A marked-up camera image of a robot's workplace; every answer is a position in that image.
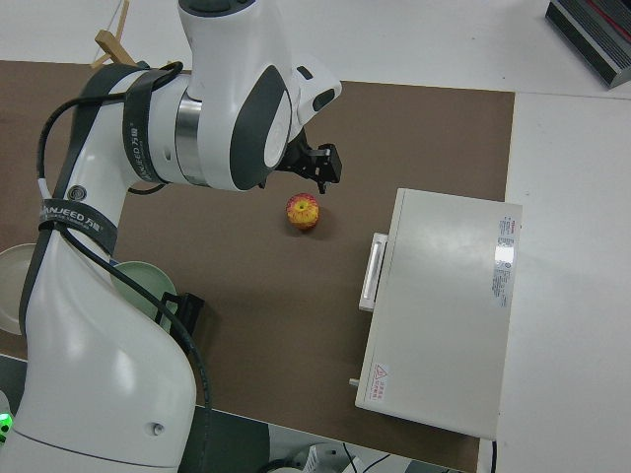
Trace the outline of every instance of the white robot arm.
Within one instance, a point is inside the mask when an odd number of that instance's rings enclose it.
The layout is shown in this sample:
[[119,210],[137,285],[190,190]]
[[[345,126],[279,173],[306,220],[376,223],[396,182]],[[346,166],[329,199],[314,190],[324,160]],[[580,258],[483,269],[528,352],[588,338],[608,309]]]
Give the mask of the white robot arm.
[[178,7],[192,73],[105,67],[75,102],[51,195],[39,164],[40,235],[21,303],[29,367],[0,473],[177,471],[195,404],[190,364],[118,295],[105,263],[131,185],[247,190],[275,169],[320,192],[339,180],[335,147],[312,150],[303,126],[341,86],[314,59],[292,60],[274,0]]

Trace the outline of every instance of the white plate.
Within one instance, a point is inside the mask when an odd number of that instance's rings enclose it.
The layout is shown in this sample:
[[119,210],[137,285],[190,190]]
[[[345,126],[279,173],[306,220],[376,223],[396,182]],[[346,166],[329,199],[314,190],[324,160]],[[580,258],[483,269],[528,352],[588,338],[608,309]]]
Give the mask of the white plate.
[[22,333],[20,298],[34,250],[34,243],[25,243],[0,253],[0,330]]

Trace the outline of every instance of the warning label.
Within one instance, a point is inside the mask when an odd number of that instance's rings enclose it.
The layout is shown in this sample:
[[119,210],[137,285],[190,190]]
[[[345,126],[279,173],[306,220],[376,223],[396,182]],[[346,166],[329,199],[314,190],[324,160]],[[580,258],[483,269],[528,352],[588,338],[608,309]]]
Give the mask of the warning label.
[[386,397],[387,373],[389,367],[381,363],[373,364],[372,382],[370,385],[371,392],[369,400],[375,402],[383,402]]
[[511,277],[515,264],[515,226],[517,222],[511,216],[504,217],[498,228],[497,245],[495,246],[495,271],[491,291],[493,299],[500,307],[511,303]]

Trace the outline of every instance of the brown mat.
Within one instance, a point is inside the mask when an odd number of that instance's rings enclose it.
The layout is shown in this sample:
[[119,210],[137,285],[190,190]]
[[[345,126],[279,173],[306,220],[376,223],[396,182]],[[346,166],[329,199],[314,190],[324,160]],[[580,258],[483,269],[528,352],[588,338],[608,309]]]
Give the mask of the brown mat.
[[[38,133],[90,70],[0,62],[0,75],[4,249],[35,241]],[[173,185],[128,197],[115,256],[154,263],[179,291],[206,300],[195,338],[215,408],[475,470],[477,439],[356,408],[348,379],[359,377],[370,327],[357,305],[372,234],[387,232],[396,188],[503,200],[513,102],[508,93],[346,83],[307,130],[312,146],[335,143],[344,165],[342,182],[326,195],[277,172],[265,190]],[[51,137],[51,179],[68,124]],[[320,203],[320,222],[301,234],[284,209],[305,191]],[[26,353],[21,337],[2,334],[0,346]]]

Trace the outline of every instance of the apple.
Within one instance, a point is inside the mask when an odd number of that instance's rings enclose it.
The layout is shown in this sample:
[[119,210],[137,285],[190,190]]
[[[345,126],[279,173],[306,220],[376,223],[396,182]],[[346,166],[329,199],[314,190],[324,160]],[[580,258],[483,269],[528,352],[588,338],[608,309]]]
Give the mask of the apple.
[[287,218],[290,224],[300,230],[314,227],[319,217],[319,206],[316,199],[307,193],[294,195],[287,202]]

